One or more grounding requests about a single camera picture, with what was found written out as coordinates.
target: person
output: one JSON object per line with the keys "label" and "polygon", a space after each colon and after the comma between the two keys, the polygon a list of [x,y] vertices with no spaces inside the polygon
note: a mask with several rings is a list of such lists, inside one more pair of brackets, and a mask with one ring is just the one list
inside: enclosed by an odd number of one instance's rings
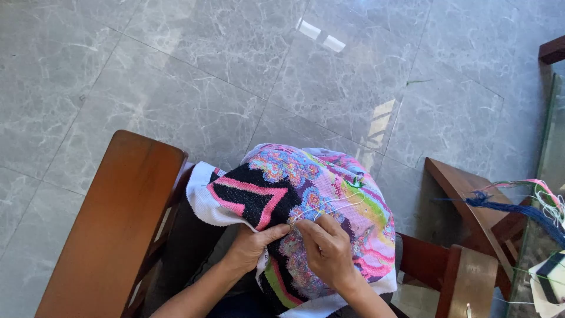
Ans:
{"label": "person", "polygon": [[[308,267],[337,291],[360,317],[396,317],[353,265],[350,238],[333,217],[324,214],[315,222],[300,220],[295,225],[303,237]],[[279,224],[253,233],[241,224],[222,260],[169,299],[151,317],[205,317],[244,274],[255,268],[265,246],[282,238],[289,230],[288,224]]]}

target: finger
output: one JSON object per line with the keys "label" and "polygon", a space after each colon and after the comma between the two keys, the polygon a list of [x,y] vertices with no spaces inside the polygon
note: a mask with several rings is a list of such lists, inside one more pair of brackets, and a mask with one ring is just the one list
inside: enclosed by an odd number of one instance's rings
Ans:
{"label": "finger", "polygon": [[300,233],[306,232],[322,250],[328,248],[333,240],[328,232],[310,220],[300,220],[295,224]]}
{"label": "finger", "polygon": [[331,236],[343,236],[347,233],[341,228],[341,225],[329,214],[324,214],[316,219],[316,224],[328,232]]}
{"label": "finger", "polygon": [[306,249],[306,257],[320,256],[320,247],[318,246],[318,244],[316,244],[316,242],[314,242],[314,239],[312,239],[310,234],[307,231],[302,230],[298,226],[298,224],[296,227],[300,231],[300,234],[302,234],[302,240],[304,241],[304,248]]}
{"label": "finger", "polygon": [[267,230],[261,231],[259,233],[255,233],[253,235],[257,237],[257,241],[259,242],[259,244],[265,246],[273,242],[274,240],[278,240],[281,237],[285,236],[288,233],[288,231],[290,231],[290,225],[279,224],[273,227],[269,227]]}

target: colorful embroidered pattern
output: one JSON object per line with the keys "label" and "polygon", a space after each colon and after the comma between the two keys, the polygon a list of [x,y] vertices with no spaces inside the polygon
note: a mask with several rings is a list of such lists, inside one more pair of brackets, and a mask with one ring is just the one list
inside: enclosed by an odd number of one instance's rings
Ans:
{"label": "colorful embroidered pattern", "polygon": [[375,181],[350,156],[263,144],[206,188],[259,231],[291,224],[289,234],[267,246],[267,265],[257,275],[277,313],[335,293],[308,268],[296,220],[331,215],[349,234],[353,263],[368,282],[394,270],[392,214]]}

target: glass table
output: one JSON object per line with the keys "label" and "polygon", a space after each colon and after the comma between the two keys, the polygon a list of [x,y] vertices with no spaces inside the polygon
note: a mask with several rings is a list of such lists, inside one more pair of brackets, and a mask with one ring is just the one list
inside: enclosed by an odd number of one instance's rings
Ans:
{"label": "glass table", "polygon": [[[544,144],[538,168],[538,179],[547,183],[554,194],[565,196],[565,77],[553,75],[551,97],[547,110]],[[549,237],[537,223],[528,220],[520,256],[516,267],[527,271],[546,260],[552,252],[561,251],[559,245]],[[530,275],[514,270],[510,302],[533,302]],[[509,304],[507,317],[539,317],[532,304]],[[565,311],[558,317],[565,317]]]}

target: marble floor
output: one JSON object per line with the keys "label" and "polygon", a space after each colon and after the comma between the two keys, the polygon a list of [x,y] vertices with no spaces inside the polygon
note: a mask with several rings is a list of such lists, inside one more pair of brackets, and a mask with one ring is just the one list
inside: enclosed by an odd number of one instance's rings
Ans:
{"label": "marble floor", "polygon": [[0,0],[0,317],[33,316],[114,131],[236,167],[258,143],[370,170],[453,239],[426,156],[534,176],[564,0]]}

